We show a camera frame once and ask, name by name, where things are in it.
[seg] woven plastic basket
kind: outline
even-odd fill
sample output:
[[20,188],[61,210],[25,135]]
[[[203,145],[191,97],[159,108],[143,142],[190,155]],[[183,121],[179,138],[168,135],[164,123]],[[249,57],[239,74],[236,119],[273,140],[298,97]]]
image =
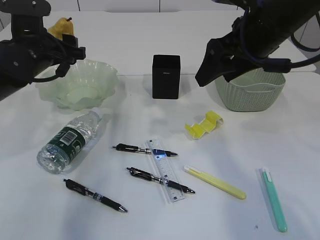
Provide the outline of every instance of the woven plastic basket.
[[268,109],[286,84],[281,73],[252,70],[226,82],[223,76],[215,80],[224,105],[236,112],[258,112]]

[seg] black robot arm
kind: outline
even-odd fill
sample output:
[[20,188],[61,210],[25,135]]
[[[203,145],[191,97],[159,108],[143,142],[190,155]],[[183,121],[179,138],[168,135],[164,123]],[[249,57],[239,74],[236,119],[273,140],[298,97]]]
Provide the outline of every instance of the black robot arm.
[[[59,40],[44,28],[43,17],[51,11],[45,0],[2,0],[0,11],[11,14],[11,40],[0,42],[0,101],[31,83],[64,77],[70,65],[86,57],[78,39],[63,35]],[[35,78],[50,66],[55,75]]]
[[269,58],[279,45],[320,11],[319,0],[218,0],[243,9],[243,17],[232,24],[224,37],[211,39],[195,76],[203,87],[220,76],[226,81],[257,68],[266,72],[288,73],[320,61],[291,63],[290,59]]

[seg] clear plastic ruler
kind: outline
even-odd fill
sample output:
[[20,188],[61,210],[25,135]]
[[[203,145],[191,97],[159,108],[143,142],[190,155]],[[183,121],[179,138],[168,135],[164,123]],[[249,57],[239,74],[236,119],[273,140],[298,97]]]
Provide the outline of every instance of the clear plastic ruler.
[[166,180],[174,181],[180,184],[173,166],[171,165],[168,157],[165,153],[165,149],[157,139],[148,140],[146,145],[151,150],[153,160],[159,171],[162,181],[164,182],[165,191],[171,202],[176,202],[185,198],[185,194],[182,189],[178,190],[172,187],[168,187],[165,184]]

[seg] yellow highlighter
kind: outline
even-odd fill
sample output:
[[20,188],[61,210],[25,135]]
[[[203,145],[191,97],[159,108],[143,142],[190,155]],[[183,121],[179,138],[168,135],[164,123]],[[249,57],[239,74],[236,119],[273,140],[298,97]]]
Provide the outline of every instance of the yellow highlighter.
[[194,167],[191,167],[189,165],[184,166],[184,171],[195,176],[198,179],[201,179],[208,184],[211,184],[218,189],[221,189],[222,191],[225,191],[226,193],[238,198],[238,199],[246,199],[247,195],[244,191],[241,191],[240,189],[230,185],[229,183],[220,180],[219,178],[216,178],[214,176],[211,176],[210,174],[200,171],[199,169],[196,169]]

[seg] water bottle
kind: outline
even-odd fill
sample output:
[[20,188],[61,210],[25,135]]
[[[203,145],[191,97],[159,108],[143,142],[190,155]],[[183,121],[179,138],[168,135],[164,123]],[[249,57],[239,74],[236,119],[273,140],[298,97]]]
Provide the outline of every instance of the water bottle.
[[61,173],[93,137],[100,120],[95,111],[74,118],[39,151],[37,162],[49,173]]

